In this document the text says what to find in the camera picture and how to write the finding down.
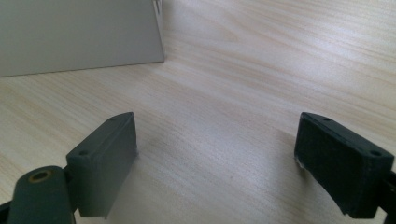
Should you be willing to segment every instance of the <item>wood grain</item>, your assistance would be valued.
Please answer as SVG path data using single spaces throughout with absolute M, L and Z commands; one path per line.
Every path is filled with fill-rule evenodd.
M 139 159 L 109 220 L 382 223 L 344 217 L 293 160 L 299 116 L 396 154 L 394 1 L 164 0 L 165 63 L 0 78 L 0 203 L 134 111 Z

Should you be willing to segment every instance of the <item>light wood surface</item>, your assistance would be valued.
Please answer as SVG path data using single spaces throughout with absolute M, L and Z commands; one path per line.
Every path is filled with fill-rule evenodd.
M 139 158 L 109 220 L 353 220 L 293 159 L 301 112 L 396 154 L 394 1 L 164 0 L 165 63 L 0 78 L 0 203 L 134 111 Z

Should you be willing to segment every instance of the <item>mounting hole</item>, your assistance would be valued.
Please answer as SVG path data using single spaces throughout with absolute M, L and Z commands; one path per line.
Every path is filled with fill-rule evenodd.
M 370 154 L 372 154 L 373 156 L 381 156 L 380 152 L 377 152 L 377 151 L 374 151 L 374 150 L 371 150 Z
M 85 155 L 88 155 L 88 151 L 87 150 L 82 150 L 82 151 L 80 151 L 79 153 L 78 153 L 78 155 L 80 155 L 80 156 L 85 156 Z
M 29 176 L 29 182 L 34 183 L 34 184 L 40 183 L 40 182 L 48 179 L 51 175 L 52 175 L 51 170 L 42 170 L 42 171 L 39 171 L 39 172 Z

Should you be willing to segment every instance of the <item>gray box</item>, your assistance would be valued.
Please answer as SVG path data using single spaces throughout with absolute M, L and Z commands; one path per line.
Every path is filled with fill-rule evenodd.
M 162 0 L 0 1 L 0 77 L 163 62 Z

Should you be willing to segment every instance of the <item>white box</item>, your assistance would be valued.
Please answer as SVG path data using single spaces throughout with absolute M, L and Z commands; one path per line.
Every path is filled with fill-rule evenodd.
M 163 60 L 162 0 L 0 1 L 0 77 Z

